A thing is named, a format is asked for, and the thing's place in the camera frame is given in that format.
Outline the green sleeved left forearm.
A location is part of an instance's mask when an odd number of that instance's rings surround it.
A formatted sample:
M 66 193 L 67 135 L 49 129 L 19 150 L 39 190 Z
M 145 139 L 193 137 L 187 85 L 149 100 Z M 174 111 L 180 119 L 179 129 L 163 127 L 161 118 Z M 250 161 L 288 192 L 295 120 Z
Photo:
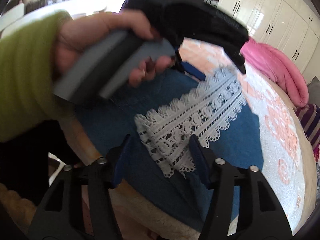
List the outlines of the green sleeved left forearm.
M 57 12 L 1 39 L 1 142 L 63 116 L 53 94 L 53 46 L 70 15 Z

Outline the left hand red nails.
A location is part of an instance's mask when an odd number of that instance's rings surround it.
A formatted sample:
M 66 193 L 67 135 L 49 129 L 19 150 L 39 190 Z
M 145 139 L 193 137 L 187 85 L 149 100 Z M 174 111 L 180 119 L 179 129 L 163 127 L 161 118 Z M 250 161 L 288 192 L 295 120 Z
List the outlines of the left hand red nails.
M 54 44 L 54 73 L 57 75 L 55 79 L 66 74 L 88 47 L 117 29 L 131 29 L 145 40 L 161 39 L 144 13 L 138 10 L 100 12 L 76 20 L 67 20 L 62 24 Z M 151 81 L 157 74 L 173 65 L 174 60 L 169 56 L 161 56 L 157 61 L 145 59 L 131 71 L 128 83 L 132 87 L 138 87 L 141 82 Z

